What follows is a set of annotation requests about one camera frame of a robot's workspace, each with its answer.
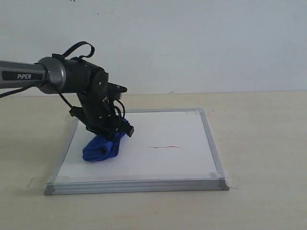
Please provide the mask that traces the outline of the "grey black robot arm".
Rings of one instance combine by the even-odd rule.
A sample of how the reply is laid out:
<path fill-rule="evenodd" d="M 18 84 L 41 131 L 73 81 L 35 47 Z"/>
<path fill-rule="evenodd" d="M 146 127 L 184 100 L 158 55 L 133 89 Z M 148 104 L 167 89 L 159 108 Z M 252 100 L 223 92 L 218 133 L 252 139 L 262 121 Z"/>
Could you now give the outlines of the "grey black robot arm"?
<path fill-rule="evenodd" d="M 112 139 L 120 132 L 132 136 L 134 127 L 125 120 L 119 102 L 127 88 L 109 82 L 108 73 L 82 58 L 44 57 L 35 64 L 0 63 L 0 87 L 6 97 L 37 87 L 45 94 L 58 94 L 70 108 L 70 115 L 94 134 Z"/>

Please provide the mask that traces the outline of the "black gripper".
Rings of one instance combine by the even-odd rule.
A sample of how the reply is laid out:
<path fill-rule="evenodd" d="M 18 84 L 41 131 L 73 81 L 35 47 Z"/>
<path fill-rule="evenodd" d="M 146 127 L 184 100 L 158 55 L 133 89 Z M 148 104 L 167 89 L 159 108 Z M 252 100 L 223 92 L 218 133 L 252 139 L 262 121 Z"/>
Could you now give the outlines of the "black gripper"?
<path fill-rule="evenodd" d="M 120 100 L 109 99 L 107 96 L 100 99 L 90 93 L 77 93 L 77 97 L 81 107 L 74 106 L 70 115 L 85 124 L 88 131 L 103 137 L 113 137 L 116 133 L 127 134 L 128 137 L 133 135 L 134 127 L 127 127 L 125 107 L 120 109 L 114 105 L 114 101 Z"/>

